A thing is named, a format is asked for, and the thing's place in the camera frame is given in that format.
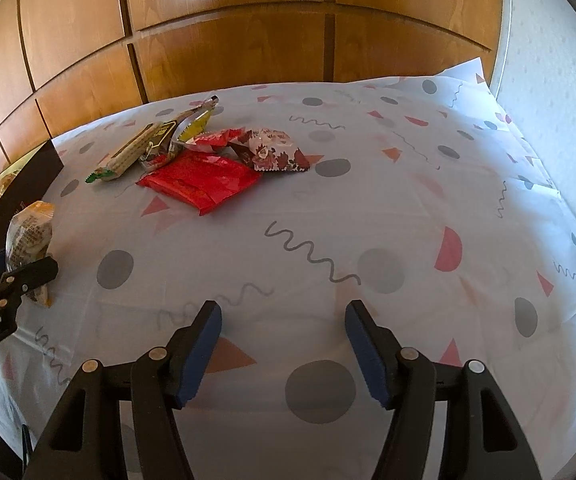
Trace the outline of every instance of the pink triangle pattern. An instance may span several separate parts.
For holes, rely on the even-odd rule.
[[[212,351],[206,373],[213,374],[256,364],[257,361],[252,359],[241,348],[225,337],[220,337],[217,339],[217,344]]]
[[[186,218],[184,214],[170,214],[170,213],[163,213],[157,216],[157,225],[155,225],[155,235],[165,231],[168,227],[180,222]]]
[[[546,295],[546,298],[548,298],[555,286],[540,275],[539,271],[537,271],[537,277],[539,278],[539,282],[542,284],[543,293]]]
[[[444,352],[444,355],[442,355],[442,358],[439,359],[439,362],[443,365],[463,367],[462,359],[459,357],[457,342],[454,339],[450,341],[448,348]]]
[[[168,206],[163,200],[156,196],[152,199],[152,202],[149,203],[148,207],[143,209],[141,216],[158,213],[159,211],[164,211],[166,209],[170,209],[170,206]]]
[[[16,374],[14,373],[14,367],[12,366],[12,356],[10,355],[10,352],[8,352],[7,356],[5,356],[2,372],[6,381],[15,380]]]

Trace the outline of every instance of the tablecloth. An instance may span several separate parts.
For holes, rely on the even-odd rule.
[[[81,363],[134,360],[223,308],[196,398],[177,413],[197,479],[369,479],[391,413],[343,328],[361,299],[428,358],[484,361],[544,478],[576,451],[576,221],[473,60],[437,76],[218,90],[209,130],[286,131],[311,162],[207,216],[135,185],[86,184],[108,153],[213,92],[55,139],[53,305],[28,299],[0,343],[0,434],[40,435]],[[139,478],[122,405],[130,478]],[[426,478],[436,475],[438,410]]]

